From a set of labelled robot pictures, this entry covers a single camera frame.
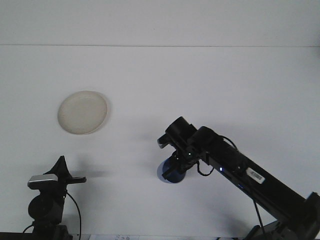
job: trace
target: sticker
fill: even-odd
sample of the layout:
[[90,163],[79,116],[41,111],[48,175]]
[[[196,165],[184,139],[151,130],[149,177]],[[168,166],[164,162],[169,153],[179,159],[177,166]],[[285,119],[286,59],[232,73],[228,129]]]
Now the sticker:
[[250,167],[248,167],[248,169],[246,170],[246,174],[259,184],[262,184],[266,180],[263,176],[261,176],[259,173],[257,173]]

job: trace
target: white label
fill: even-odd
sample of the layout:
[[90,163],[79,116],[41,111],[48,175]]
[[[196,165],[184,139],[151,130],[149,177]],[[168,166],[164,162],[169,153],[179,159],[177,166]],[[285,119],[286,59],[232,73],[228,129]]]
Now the white label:
[[266,180],[263,176],[261,176],[259,173],[257,173],[250,167],[248,167],[248,169],[246,170],[246,174],[259,184],[262,184],[264,180]]

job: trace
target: paper plate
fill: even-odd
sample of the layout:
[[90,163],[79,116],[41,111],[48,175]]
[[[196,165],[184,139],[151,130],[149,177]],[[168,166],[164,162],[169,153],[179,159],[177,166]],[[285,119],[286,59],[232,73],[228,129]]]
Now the paper plate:
[[95,91],[79,91],[67,97],[58,111],[60,126],[72,134],[97,130],[107,115],[105,99]]

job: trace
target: white backdrop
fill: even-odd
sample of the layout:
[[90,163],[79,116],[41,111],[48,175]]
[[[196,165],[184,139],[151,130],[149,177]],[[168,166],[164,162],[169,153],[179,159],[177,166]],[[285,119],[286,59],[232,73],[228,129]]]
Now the white backdrop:
[[[0,231],[31,224],[38,192],[27,181],[65,155],[73,176],[87,176],[68,187],[86,234],[245,236],[258,224],[253,203],[218,172],[157,178],[173,151],[157,139],[179,116],[231,138],[303,197],[320,192],[319,9],[318,0],[0,0]],[[109,112],[97,132],[72,135],[57,112],[82,90],[102,93]],[[68,198],[63,223],[79,231]]]
[[0,0],[0,44],[319,46],[318,0]]
[[[254,205],[218,172],[157,178],[173,151],[157,138],[179,116],[231,138],[303,197],[320,192],[320,48],[1,46],[0,55],[0,231],[31,224],[38,192],[27,181],[65,155],[74,177],[87,176],[68,187],[84,233],[246,235],[258,224]],[[108,119],[73,135],[57,112],[82,90],[105,95]],[[70,199],[63,219],[78,232]],[[262,219],[273,220],[264,211]]]

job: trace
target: blue object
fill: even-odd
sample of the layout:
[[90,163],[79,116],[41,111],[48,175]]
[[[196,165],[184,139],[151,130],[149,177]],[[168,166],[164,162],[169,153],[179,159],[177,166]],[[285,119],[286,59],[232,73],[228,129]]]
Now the blue object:
[[[169,159],[164,161],[163,167],[162,167],[162,173],[165,173],[167,170],[169,170],[172,167],[172,165],[170,164]],[[172,172],[170,172],[167,176],[166,176],[166,180],[171,182],[171,183],[179,183],[181,182],[186,176],[186,173],[184,172],[183,174],[180,174],[176,169],[173,170]]]

